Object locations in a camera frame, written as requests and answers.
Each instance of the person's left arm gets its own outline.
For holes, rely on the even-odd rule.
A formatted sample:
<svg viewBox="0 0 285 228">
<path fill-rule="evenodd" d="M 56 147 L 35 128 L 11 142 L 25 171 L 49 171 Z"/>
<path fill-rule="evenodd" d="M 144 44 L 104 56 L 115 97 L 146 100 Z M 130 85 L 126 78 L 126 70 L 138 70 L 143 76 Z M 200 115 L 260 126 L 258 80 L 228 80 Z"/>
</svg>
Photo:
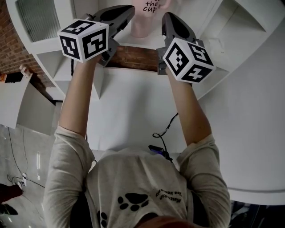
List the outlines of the person's left arm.
<svg viewBox="0 0 285 228">
<path fill-rule="evenodd" d="M 48 228 L 69 227 L 70 215 L 94 155 L 84 136 L 95 66 L 100 57 L 77 63 L 64 100 L 49 162 L 44 211 Z"/>
</svg>

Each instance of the forearm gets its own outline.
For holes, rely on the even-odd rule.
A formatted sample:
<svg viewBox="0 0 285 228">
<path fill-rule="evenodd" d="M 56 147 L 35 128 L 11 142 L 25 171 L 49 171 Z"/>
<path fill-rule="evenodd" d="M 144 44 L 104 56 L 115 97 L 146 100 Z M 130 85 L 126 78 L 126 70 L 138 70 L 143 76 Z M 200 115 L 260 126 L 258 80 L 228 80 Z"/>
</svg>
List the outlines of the forearm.
<svg viewBox="0 0 285 228">
<path fill-rule="evenodd" d="M 212 133 L 209 121 L 201 109 L 191 85 L 177 81 L 168 68 L 167 74 L 186 144 L 197 143 Z"/>
<path fill-rule="evenodd" d="M 83 137 L 86 134 L 89 104 L 97 58 L 77 63 L 64 100 L 59 125 Z"/>
</svg>

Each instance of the tiled floor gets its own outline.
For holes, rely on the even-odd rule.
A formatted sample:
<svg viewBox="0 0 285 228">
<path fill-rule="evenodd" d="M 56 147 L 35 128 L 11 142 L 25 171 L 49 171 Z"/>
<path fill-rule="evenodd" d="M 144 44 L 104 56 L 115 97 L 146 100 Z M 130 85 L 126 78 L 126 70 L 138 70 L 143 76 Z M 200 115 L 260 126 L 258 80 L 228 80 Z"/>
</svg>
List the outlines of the tiled floor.
<svg viewBox="0 0 285 228">
<path fill-rule="evenodd" d="M 60 110 L 61 104 L 58 103 L 54 115 L 53 130 L 57 126 Z M 7 127 L 0 125 L 0 183 L 11 185 L 7 175 L 11 178 L 14 176 L 20 177 L 20 172 L 12 155 L 12 145 L 13 153 L 21 172 L 26 172 L 28 179 L 44 186 L 54 139 L 53 134 L 51 136 L 43 135 L 21 126 L 8 130 Z M 103 151 L 93 151 L 93 153 L 98 161 Z M 173 154 L 174 163 L 177 163 L 177 155 L 179 154 Z M 0 215 L 0 220 L 3 220 L 8 228 L 45 227 L 42 204 L 44 189 L 28 181 L 27 186 L 23 190 L 22 196 L 5 202 L 15 208 L 19 215 Z"/>
</svg>

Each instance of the dark red cloth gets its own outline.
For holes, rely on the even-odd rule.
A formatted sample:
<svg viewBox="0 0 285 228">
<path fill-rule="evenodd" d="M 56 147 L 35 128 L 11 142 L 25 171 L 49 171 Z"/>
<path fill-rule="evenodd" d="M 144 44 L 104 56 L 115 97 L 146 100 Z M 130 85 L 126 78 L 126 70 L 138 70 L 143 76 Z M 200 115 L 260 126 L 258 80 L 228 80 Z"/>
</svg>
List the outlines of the dark red cloth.
<svg viewBox="0 0 285 228">
<path fill-rule="evenodd" d="M 18 185 L 7 186 L 0 183 L 0 204 L 22 194 L 23 191 Z"/>
</svg>

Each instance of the black and white marker cube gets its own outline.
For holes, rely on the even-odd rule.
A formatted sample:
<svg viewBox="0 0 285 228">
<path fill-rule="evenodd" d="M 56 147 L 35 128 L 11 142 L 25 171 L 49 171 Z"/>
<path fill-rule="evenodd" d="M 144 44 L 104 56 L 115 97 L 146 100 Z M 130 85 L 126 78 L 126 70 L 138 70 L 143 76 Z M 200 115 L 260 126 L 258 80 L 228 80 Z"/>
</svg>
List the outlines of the black and white marker cube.
<svg viewBox="0 0 285 228">
<path fill-rule="evenodd" d="M 176 80 L 189 83 L 202 82 L 216 69 L 205 48 L 178 38 L 173 39 L 163 60 Z"/>
<path fill-rule="evenodd" d="M 57 32 L 64 56 L 85 62 L 108 50 L 109 25 L 74 19 L 71 25 Z"/>
</svg>

